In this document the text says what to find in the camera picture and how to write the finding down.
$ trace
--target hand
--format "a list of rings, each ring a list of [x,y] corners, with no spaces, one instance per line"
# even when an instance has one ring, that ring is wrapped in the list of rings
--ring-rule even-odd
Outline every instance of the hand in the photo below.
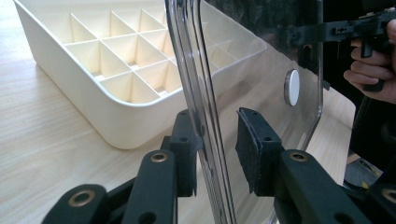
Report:
[[[387,33],[389,43],[392,45],[392,53],[385,54],[373,51],[370,58],[361,58],[361,42],[353,41],[352,46],[356,47],[351,52],[352,59],[356,60],[350,65],[350,70],[345,71],[344,78],[354,87],[359,89],[366,96],[396,104],[396,20],[388,23]],[[384,80],[382,91],[364,91],[363,85],[374,85],[379,79]]]

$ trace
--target white plastic organizer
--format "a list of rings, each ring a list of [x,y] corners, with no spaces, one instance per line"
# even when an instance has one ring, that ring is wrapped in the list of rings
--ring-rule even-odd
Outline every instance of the white plastic organizer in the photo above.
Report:
[[[163,0],[15,0],[15,5],[36,62],[110,145],[142,146],[169,130],[187,108]],[[241,30],[239,41],[248,37],[255,43],[238,49],[238,36],[219,35],[205,21],[213,74],[265,49],[255,35],[213,12],[223,26]]]

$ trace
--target table surface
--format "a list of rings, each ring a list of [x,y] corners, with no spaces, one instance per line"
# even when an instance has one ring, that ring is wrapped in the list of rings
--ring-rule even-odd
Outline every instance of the table surface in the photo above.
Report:
[[[307,151],[341,184],[355,107],[324,91],[321,120]],[[35,63],[11,0],[0,2],[0,223],[39,223],[68,190],[107,190],[133,178],[153,139],[136,150],[109,145]],[[212,223],[205,181],[179,199],[180,223]]]

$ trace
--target transparent panel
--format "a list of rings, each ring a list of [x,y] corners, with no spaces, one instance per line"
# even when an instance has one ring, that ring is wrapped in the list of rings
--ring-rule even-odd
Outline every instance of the transparent panel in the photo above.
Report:
[[[270,223],[272,198],[249,193],[238,155],[240,107],[260,112],[286,149],[304,150],[322,107],[321,45],[293,28],[321,22],[317,0],[167,0],[169,33],[217,223]]]

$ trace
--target black plastic part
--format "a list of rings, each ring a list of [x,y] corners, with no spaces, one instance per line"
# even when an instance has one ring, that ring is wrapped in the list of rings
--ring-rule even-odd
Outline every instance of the black plastic part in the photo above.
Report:
[[[326,80],[322,80],[322,86],[323,86],[323,89],[325,89],[326,91],[329,91],[330,90],[330,82],[327,82]]]
[[[177,223],[176,161],[168,150],[142,160],[121,223]]]
[[[296,202],[302,223],[371,223],[308,153],[284,151],[278,171],[290,198],[276,197]]]
[[[382,88],[384,87],[384,80],[379,79],[377,83],[374,85],[368,85],[365,84],[363,85],[363,90],[364,91],[382,91]]]
[[[293,202],[285,202],[277,197],[274,199],[274,208],[279,223],[301,223],[301,216]]]
[[[396,156],[390,161],[385,172],[375,181],[377,184],[391,184],[396,186]]]
[[[361,57],[368,58],[371,57],[373,49],[390,53],[386,27],[393,19],[396,19],[396,11],[381,11],[354,21],[331,21],[290,27],[287,30],[287,37],[288,42],[294,46],[320,42],[343,42],[359,38],[362,40]]]
[[[107,224],[121,223],[122,217],[125,213],[126,204],[128,203],[128,199],[131,195],[133,187],[134,178],[121,184],[107,194],[108,207],[111,210],[111,214],[108,218]]]
[[[364,211],[364,201],[366,200],[367,189],[352,189],[348,184],[344,183],[344,185],[345,187],[340,186],[340,189],[361,211]]]
[[[396,223],[396,185],[371,186],[365,212],[373,223]]]
[[[249,185],[250,193],[274,196],[276,161],[284,149],[275,131],[262,115],[240,108],[238,112],[236,152]]]
[[[350,57],[350,46],[351,40],[346,39],[338,42],[337,45],[337,59],[345,59]]]
[[[386,144],[396,147],[396,118],[391,118],[381,126],[381,136]]]
[[[190,197],[196,194],[196,155],[202,148],[201,138],[194,134],[187,110],[177,114],[172,136],[165,137],[161,149],[168,149],[177,161],[177,197]]]
[[[81,185],[67,191],[52,207],[43,224],[100,224],[110,215],[105,188]]]

